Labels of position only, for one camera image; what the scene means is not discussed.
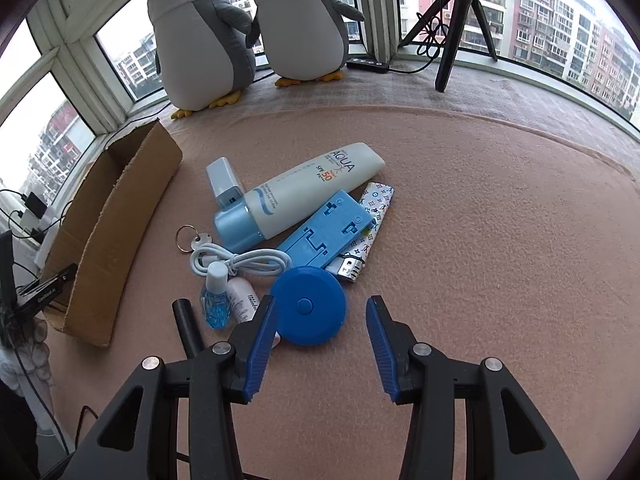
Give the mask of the small pink lotion bottle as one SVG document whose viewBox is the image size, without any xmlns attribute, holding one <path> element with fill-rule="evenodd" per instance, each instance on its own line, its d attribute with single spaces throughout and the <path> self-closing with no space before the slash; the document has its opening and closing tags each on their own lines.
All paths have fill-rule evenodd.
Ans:
<svg viewBox="0 0 640 480">
<path fill-rule="evenodd" d="M 250 322 L 259 307 L 259 298 L 253 285 L 246 278 L 236 276 L 228 281 L 226 293 L 235 322 Z"/>
</svg>

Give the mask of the small blue sanitizer bottle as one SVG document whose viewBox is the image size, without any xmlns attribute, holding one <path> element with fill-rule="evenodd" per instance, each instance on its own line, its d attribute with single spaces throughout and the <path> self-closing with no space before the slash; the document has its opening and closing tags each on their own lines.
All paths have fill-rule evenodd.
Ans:
<svg viewBox="0 0 640 480">
<path fill-rule="evenodd" d="M 212 262 L 206 271 L 201 305 L 205 322 L 212 330 L 223 330 L 229 323 L 228 276 L 227 266 L 219 261 Z"/>
</svg>

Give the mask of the blue round tape measure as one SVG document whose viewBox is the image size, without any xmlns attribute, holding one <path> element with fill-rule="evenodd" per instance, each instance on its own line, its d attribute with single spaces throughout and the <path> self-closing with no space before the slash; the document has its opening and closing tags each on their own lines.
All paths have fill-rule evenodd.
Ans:
<svg viewBox="0 0 640 480">
<path fill-rule="evenodd" d="M 341 284 L 324 269 L 298 266 L 272 284 L 277 332 L 290 344 L 314 347 L 331 340 L 342 328 L 347 312 Z"/>
</svg>

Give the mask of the black cylinder tube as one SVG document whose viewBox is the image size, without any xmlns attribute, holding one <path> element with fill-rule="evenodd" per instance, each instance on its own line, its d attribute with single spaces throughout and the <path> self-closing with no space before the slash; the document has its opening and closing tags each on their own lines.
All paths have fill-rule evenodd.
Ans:
<svg viewBox="0 0 640 480">
<path fill-rule="evenodd" d="M 192 304 L 186 298 L 180 298 L 171 304 L 171 309 L 184 353 L 188 359 L 193 359 L 204 350 L 204 342 Z"/>
</svg>

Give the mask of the silver key with ring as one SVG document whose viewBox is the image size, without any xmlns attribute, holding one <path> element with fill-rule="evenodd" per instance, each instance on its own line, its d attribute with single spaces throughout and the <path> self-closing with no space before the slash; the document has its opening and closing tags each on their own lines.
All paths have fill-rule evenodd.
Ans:
<svg viewBox="0 0 640 480">
<path fill-rule="evenodd" d="M 183 224 L 175 232 L 175 244 L 182 254 L 189 255 L 201 245 L 210 243 L 212 240 L 212 236 L 209 233 L 200 231 L 192 224 Z"/>
</svg>

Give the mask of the white sunscreen tube blue cap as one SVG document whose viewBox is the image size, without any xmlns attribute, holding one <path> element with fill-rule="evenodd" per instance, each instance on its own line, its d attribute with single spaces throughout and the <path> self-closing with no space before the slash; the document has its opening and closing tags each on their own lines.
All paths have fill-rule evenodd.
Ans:
<svg viewBox="0 0 640 480">
<path fill-rule="evenodd" d="M 302 162 L 215 214 L 221 245 L 246 252 L 305 220 L 335 193 L 358 188 L 384 167 L 384 159 L 362 142 Z"/>
</svg>

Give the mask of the blue folding phone stand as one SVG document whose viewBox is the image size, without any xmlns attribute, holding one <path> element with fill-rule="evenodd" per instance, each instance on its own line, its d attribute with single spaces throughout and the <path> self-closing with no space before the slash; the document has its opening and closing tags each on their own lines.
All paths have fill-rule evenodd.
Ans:
<svg viewBox="0 0 640 480">
<path fill-rule="evenodd" d="M 296 266 L 325 268 L 369 226 L 375 224 L 360 203 L 341 190 L 327 200 L 277 250 Z"/>
</svg>

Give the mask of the patterned white lighter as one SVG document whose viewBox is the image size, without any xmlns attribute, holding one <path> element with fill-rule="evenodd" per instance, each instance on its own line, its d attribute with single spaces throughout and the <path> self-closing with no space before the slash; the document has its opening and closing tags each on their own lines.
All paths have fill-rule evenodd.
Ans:
<svg viewBox="0 0 640 480">
<path fill-rule="evenodd" d="M 372 216 L 373 222 L 326 267 L 339 281 L 353 283 L 366 266 L 394 193 L 395 189 L 390 185 L 378 182 L 367 184 L 359 203 Z"/>
</svg>

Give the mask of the brown cardboard box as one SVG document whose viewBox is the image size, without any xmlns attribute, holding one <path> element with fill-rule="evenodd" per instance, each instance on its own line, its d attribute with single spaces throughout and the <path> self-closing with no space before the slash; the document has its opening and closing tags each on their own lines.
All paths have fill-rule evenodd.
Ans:
<svg viewBox="0 0 640 480">
<path fill-rule="evenodd" d="M 50 278 L 77 266 L 56 298 L 60 305 L 46 310 L 55 330 L 95 347 L 110 345 L 132 263 L 181 161 L 178 144 L 156 120 L 112 142 L 91 165 L 43 269 Z"/>
</svg>

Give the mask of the white USB wall charger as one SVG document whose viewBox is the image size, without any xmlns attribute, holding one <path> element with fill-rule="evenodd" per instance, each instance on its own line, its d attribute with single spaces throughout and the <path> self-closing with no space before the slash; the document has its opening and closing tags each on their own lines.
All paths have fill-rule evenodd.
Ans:
<svg viewBox="0 0 640 480">
<path fill-rule="evenodd" d="M 219 157 L 206 166 L 206 176 L 220 209 L 235 205 L 245 191 L 227 157 Z"/>
</svg>

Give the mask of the white power strip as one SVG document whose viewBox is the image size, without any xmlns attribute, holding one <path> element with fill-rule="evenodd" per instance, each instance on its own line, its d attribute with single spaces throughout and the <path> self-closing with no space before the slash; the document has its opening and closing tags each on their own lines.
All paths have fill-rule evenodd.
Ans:
<svg viewBox="0 0 640 480">
<path fill-rule="evenodd" d="M 39 269 L 44 268 L 55 237 L 58 235 L 58 230 L 62 226 L 71 203 L 72 201 L 70 200 L 64 205 L 49 207 L 39 221 L 38 231 L 40 232 L 40 237 L 38 237 L 38 249 L 35 255 L 35 265 Z"/>
</svg>

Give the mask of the black power adapter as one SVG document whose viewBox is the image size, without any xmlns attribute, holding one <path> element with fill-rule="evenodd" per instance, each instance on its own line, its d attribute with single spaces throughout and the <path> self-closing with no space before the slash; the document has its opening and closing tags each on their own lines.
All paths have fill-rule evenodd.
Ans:
<svg viewBox="0 0 640 480">
<path fill-rule="evenodd" d="M 22 199 L 25 207 L 38 219 L 41 219 L 47 211 L 47 204 L 36 193 L 23 194 Z"/>
</svg>

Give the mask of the pink fleece blanket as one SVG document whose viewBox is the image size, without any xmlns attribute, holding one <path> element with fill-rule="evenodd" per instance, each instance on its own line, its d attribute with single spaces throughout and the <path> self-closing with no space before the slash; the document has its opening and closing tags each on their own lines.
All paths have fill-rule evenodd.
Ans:
<svg viewBox="0 0 640 480">
<path fill-rule="evenodd" d="M 328 344 L 280 344 L 262 388 L 233 418 L 243 466 L 273 479 L 393 479 L 410 408 L 390 402 L 364 306 L 450 358 L 500 359 L 583 479 L 607 477 L 639 428 L 639 181 L 599 153 L 492 119 L 403 107 L 259 114 L 225 107 L 166 120 L 183 160 L 146 231 L 113 339 L 100 350 L 51 332 L 55 415 L 89 428 L 131 371 L 181 359 L 171 313 L 201 281 L 178 251 L 210 231 L 205 168 L 226 156 L 246 186 L 363 142 L 395 194 L 347 287 Z"/>
</svg>

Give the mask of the large penguin plush toy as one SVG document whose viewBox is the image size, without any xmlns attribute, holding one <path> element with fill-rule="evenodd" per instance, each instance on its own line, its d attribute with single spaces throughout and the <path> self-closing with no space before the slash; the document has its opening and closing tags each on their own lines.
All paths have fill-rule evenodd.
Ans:
<svg viewBox="0 0 640 480">
<path fill-rule="evenodd" d="M 234 104 L 254 81 L 255 55 L 245 44 L 250 14 L 230 0 L 146 0 L 156 43 L 155 67 L 186 118 Z"/>
</svg>

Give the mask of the small penguin plush toy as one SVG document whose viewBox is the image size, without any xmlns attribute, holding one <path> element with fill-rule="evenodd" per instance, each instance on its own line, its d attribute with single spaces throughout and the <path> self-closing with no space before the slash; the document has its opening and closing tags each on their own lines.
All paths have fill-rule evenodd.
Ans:
<svg viewBox="0 0 640 480">
<path fill-rule="evenodd" d="M 256 13 L 246 34 L 247 47 L 260 41 L 276 86 L 330 82 L 343 78 L 349 55 L 345 23 L 364 15 L 340 0 L 254 0 Z"/>
</svg>

